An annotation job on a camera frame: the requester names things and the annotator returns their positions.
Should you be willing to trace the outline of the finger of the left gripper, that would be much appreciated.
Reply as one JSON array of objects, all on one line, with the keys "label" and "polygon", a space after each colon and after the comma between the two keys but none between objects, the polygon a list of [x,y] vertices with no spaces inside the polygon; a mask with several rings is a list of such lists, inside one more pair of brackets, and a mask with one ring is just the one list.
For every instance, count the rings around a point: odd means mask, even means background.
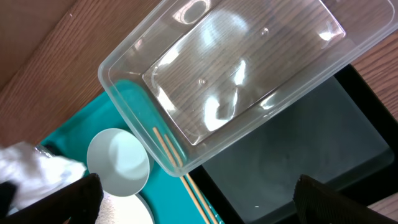
[{"label": "finger of the left gripper", "polygon": [[4,218],[11,206],[13,198],[17,192],[17,186],[12,182],[1,183],[0,189],[0,217]]}]

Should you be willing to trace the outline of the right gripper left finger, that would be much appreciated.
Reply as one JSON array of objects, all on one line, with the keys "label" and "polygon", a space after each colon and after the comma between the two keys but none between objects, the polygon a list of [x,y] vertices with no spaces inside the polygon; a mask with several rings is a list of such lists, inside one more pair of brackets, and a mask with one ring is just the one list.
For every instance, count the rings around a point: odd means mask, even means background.
[{"label": "right gripper left finger", "polygon": [[94,223],[104,193],[98,174],[86,177],[1,218],[1,223]]}]

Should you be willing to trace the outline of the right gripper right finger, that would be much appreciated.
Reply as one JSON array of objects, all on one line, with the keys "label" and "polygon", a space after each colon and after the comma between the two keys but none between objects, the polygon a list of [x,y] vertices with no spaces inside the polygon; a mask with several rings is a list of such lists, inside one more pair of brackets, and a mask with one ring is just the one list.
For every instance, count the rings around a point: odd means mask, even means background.
[{"label": "right gripper right finger", "polygon": [[304,224],[397,224],[307,175],[298,179],[293,201]]}]

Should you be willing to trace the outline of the white tissue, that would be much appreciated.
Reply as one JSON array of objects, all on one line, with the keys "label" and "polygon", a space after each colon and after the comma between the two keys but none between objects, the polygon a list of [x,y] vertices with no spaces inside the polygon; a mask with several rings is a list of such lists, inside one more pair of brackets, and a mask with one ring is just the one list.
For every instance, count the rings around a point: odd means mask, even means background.
[{"label": "white tissue", "polygon": [[78,181],[86,172],[82,162],[47,156],[26,142],[1,148],[1,183],[16,186],[8,210],[16,212]]}]

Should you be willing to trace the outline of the grey metal saucer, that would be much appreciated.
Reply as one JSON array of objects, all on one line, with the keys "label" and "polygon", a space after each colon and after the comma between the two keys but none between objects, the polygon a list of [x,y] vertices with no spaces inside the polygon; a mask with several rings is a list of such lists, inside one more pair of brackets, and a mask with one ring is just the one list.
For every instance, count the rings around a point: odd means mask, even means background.
[{"label": "grey metal saucer", "polygon": [[94,136],[86,163],[89,172],[99,175],[103,190],[118,197],[139,193],[150,175],[150,159],[144,146],[133,134],[118,128]]}]

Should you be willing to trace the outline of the red snack wrapper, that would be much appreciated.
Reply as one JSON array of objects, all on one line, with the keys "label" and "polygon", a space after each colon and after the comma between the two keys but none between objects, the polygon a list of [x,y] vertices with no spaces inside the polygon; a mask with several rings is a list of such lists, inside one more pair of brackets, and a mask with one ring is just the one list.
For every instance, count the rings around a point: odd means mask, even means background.
[{"label": "red snack wrapper", "polygon": [[38,144],[34,147],[34,149],[40,153],[41,155],[45,156],[45,157],[53,157],[54,154],[49,151],[45,146]]}]

